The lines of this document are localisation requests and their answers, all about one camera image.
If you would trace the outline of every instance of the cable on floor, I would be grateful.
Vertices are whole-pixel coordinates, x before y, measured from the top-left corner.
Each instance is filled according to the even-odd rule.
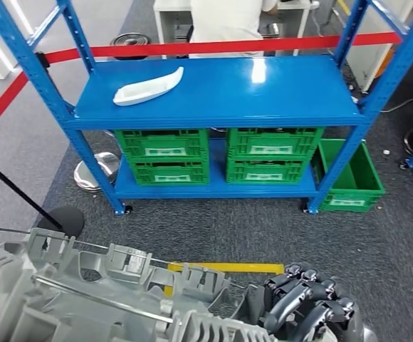
[[[316,13],[317,13],[317,9],[313,11],[311,13],[311,19],[313,19],[313,22],[314,23],[314,25],[316,26],[316,31],[317,32],[317,35],[319,36],[319,37],[323,37],[324,35],[322,34],[321,28],[320,28],[320,24],[319,23],[319,21],[317,21],[317,18],[316,17]],[[327,48],[327,51],[332,55],[333,56],[333,52],[331,52],[331,50],[330,48]]]
[[[397,105],[396,107],[393,107],[393,108],[390,108],[390,109],[387,109],[387,110],[381,110],[380,112],[381,113],[391,113],[391,112],[393,112],[396,109],[399,109],[399,108],[402,108],[402,107],[405,107],[405,105],[408,105],[409,103],[411,103],[413,102],[413,98],[410,98],[408,100],[405,100],[405,102],[402,103],[402,104],[399,104],[399,105]]]

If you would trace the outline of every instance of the red barrier tape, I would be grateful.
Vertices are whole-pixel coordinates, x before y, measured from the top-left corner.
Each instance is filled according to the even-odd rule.
[[[282,51],[306,50],[313,48],[333,48],[339,42],[339,36],[276,38],[260,41],[226,41],[217,43],[170,43],[143,46],[97,46],[91,50],[95,57],[160,56],[187,55],[190,53],[221,53],[245,51]],[[399,43],[399,37],[393,32],[359,34],[353,45],[378,45]],[[50,52],[46,54],[49,63],[70,61],[79,58],[76,48]],[[21,73],[0,97],[0,116],[27,82]]]
[[[4,113],[24,85],[27,83],[27,77],[23,72],[17,76],[8,89],[0,97],[0,116]]]

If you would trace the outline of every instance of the black stand base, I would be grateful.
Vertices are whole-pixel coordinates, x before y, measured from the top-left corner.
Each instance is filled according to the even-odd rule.
[[[68,237],[79,237],[85,227],[85,217],[82,212],[75,207],[60,207],[49,212],[50,216],[59,222],[62,232]],[[42,217],[36,227],[59,231],[54,224]]]

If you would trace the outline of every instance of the blue shelf board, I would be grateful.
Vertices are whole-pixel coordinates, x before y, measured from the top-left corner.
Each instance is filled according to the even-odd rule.
[[[168,93],[120,107],[129,83],[184,67]],[[197,58],[97,62],[80,96],[79,130],[358,125],[365,117],[331,56]]]
[[[115,184],[116,195],[125,199],[164,198],[257,198],[257,197],[313,197],[317,191],[310,167],[296,185],[240,185],[225,181],[225,142],[210,141],[210,184],[180,186],[139,186],[122,157]]]

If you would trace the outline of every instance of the crate label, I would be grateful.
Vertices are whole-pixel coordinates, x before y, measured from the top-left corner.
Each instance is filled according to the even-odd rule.
[[[345,199],[332,199],[331,201],[330,201],[330,205],[339,205],[339,206],[341,206],[341,205],[347,205],[347,206],[355,206],[355,207],[362,207],[364,206],[365,204],[366,203],[366,201],[359,201],[359,200],[356,200],[356,201],[354,201],[354,200],[345,200]]]
[[[145,148],[146,156],[163,157],[171,155],[187,155],[186,148]]]
[[[156,182],[190,182],[191,177],[190,175],[180,175],[180,176],[155,176],[154,180]]]
[[[261,173],[247,173],[246,180],[282,180],[281,173],[261,174]]]
[[[251,146],[251,155],[291,155],[293,146]]]

